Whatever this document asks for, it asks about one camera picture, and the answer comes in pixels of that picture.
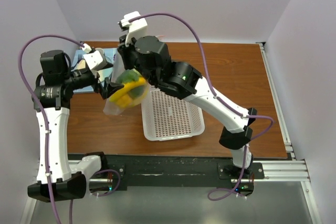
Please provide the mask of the yellow fake banana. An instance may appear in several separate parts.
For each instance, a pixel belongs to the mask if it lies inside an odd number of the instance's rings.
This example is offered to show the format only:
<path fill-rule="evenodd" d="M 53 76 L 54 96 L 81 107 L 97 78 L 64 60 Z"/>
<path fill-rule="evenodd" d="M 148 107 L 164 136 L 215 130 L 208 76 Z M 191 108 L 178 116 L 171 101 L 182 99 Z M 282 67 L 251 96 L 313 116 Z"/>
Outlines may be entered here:
<path fill-rule="evenodd" d="M 145 94 L 142 94 L 139 97 L 133 99 L 129 95 L 129 92 L 137 87 L 146 87 L 146 84 L 147 82 L 143 77 L 140 77 L 138 81 L 131 81 L 128 83 L 124 83 L 124 87 L 118 90 L 112 96 L 110 96 L 108 101 L 114 103 L 115 105 L 117 105 L 122 109 L 136 106 L 144 98 Z"/>

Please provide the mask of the green fake lettuce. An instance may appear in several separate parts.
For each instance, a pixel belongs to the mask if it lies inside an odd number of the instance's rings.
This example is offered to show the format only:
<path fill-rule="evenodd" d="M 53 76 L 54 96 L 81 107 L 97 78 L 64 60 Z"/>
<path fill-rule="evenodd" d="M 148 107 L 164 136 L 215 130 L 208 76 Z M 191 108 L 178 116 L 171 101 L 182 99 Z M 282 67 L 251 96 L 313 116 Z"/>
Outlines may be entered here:
<path fill-rule="evenodd" d="M 121 73 L 117 79 L 116 79 L 116 83 L 128 83 L 131 81 L 138 81 L 138 79 L 142 77 L 142 75 L 140 75 L 135 69 L 131 69 L 131 70 L 125 70 L 123 73 Z M 137 97 L 139 97 L 140 95 L 144 94 L 147 90 L 148 84 L 146 84 L 146 87 L 137 87 L 134 88 L 133 90 L 131 90 L 129 92 L 129 95 L 131 96 L 131 98 L 135 99 Z"/>

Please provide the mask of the clear zip top bag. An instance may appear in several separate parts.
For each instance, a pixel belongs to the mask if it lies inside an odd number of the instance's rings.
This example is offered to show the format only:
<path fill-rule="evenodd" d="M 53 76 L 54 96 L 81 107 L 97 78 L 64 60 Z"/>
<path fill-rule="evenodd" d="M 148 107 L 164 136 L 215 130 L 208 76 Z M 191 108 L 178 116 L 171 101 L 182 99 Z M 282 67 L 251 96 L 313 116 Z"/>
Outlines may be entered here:
<path fill-rule="evenodd" d="M 150 84 L 150 70 L 146 69 L 139 60 L 136 39 L 133 38 L 128 46 L 120 44 L 113 59 L 113 71 L 110 81 L 122 85 L 122 88 L 110 95 L 105 103 L 103 112 L 106 115 L 119 115 L 123 111 L 142 103 Z"/>

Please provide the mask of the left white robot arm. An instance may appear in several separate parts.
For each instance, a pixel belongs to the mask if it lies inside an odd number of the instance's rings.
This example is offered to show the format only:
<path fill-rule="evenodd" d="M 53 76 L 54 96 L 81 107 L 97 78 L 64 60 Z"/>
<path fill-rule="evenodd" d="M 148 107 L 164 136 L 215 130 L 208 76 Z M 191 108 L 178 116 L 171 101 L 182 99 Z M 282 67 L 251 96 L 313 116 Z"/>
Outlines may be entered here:
<path fill-rule="evenodd" d="M 99 71 L 113 66 L 101 48 L 92 49 L 82 56 L 85 65 L 73 70 L 62 50 L 51 50 L 40 56 L 42 73 L 36 79 L 34 109 L 39 124 L 40 161 L 36 183 L 27 187 L 30 198 L 43 202 L 83 198 L 89 191 L 93 175 L 103 178 L 109 165 L 103 152 L 89 153 L 70 168 L 67 150 L 67 126 L 73 92 L 92 87 L 95 93 L 107 99 L 123 86 L 109 78 L 99 80 Z"/>

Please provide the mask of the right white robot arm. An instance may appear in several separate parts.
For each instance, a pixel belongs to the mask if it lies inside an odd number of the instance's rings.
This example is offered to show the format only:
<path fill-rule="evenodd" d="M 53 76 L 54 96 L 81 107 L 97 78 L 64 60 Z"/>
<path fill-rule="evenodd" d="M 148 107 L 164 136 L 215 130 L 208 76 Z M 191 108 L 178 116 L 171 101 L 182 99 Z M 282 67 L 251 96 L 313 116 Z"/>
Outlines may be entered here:
<path fill-rule="evenodd" d="M 119 38 L 117 47 L 126 69 L 135 69 L 145 80 L 165 94 L 187 101 L 201 108 L 224 126 L 219 143 L 231 151 L 234 173 L 246 178 L 253 171 L 253 156 L 247 144 L 251 140 L 249 127 L 257 114 L 255 108 L 245 109 L 215 89 L 193 66 L 173 61 L 166 43 L 155 36 Z"/>

